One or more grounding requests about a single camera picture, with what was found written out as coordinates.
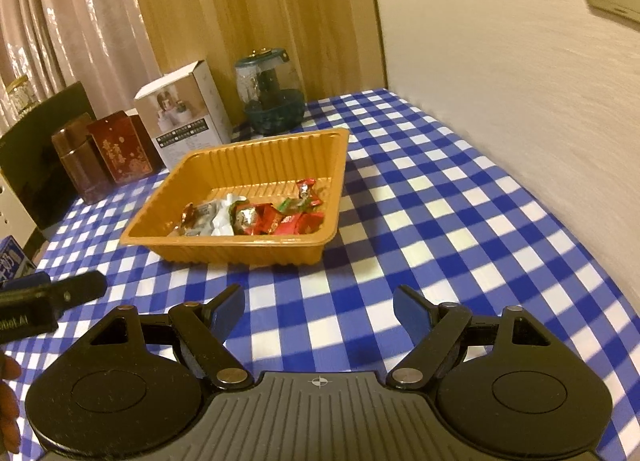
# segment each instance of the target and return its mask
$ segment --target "white box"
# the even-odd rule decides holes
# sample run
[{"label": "white box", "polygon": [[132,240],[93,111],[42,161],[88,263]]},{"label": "white box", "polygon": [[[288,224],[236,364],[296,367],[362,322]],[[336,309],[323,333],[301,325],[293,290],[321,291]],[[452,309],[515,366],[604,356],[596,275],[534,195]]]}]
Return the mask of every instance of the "white box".
[{"label": "white box", "polygon": [[233,128],[204,60],[144,86],[134,107],[169,170],[194,150],[231,142]]}]

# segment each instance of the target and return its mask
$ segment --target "pink curtain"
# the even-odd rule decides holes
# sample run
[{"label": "pink curtain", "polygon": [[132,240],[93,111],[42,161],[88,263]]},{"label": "pink curtain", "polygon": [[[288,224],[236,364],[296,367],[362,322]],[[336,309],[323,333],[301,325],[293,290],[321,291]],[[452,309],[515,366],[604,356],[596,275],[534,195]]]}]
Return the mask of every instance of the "pink curtain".
[{"label": "pink curtain", "polygon": [[[43,100],[80,80],[99,118],[160,76],[136,0],[0,0],[0,43],[4,85],[26,74]],[[0,107],[4,132],[15,113]]]}]

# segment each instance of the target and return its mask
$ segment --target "tablecloth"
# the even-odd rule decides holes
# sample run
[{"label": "tablecloth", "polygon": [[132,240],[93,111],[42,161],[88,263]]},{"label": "tablecloth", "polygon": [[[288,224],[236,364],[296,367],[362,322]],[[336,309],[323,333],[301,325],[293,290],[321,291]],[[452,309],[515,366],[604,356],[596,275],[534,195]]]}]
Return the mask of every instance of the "tablecloth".
[{"label": "tablecloth", "polygon": [[[54,279],[97,268],[110,288],[68,311],[57,332],[8,345],[24,367],[12,383],[20,401],[114,306],[162,313],[209,300],[232,282],[246,289],[246,312],[226,345],[254,375],[384,373],[412,348],[391,299],[408,284],[434,303],[460,301],[478,314],[526,307],[605,380],[614,412],[598,451],[623,461],[640,442],[640,319],[585,247],[502,168],[385,89],[312,102],[299,130],[335,126],[351,131],[339,231],[315,266],[188,266],[120,247],[127,222],[166,172],[97,205],[76,202],[39,268]],[[23,418],[19,425],[15,459],[35,459],[40,446]]]}]

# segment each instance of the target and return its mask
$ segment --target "gray ribbed plate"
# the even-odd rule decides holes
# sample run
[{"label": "gray ribbed plate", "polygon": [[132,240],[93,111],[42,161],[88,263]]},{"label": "gray ribbed plate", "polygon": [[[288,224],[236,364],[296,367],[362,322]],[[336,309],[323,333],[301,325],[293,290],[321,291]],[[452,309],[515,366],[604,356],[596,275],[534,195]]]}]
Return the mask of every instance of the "gray ribbed plate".
[{"label": "gray ribbed plate", "polygon": [[[62,461],[47,454],[46,461]],[[454,438],[425,399],[374,373],[265,373],[254,388],[216,396],[173,443],[140,461],[490,461]],[[586,453],[575,461],[596,461]]]}]

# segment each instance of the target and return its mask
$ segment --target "triangular cutout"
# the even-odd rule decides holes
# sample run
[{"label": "triangular cutout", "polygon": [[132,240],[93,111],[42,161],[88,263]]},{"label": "triangular cutout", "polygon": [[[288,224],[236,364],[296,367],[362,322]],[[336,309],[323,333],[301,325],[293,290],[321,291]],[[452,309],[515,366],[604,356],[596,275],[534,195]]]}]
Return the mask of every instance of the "triangular cutout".
[{"label": "triangular cutout", "polygon": [[115,344],[126,344],[129,341],[127,336],[127,321],[122,318],[115,318],[106,329],[97,335],[91,342],[92,346],[105,346]]},{"label": "triangular cutout", "polygon": [[528,320],[518,318],[513,322],[511,342],[518,346],[548,346],[549,340],[538,333]]}]

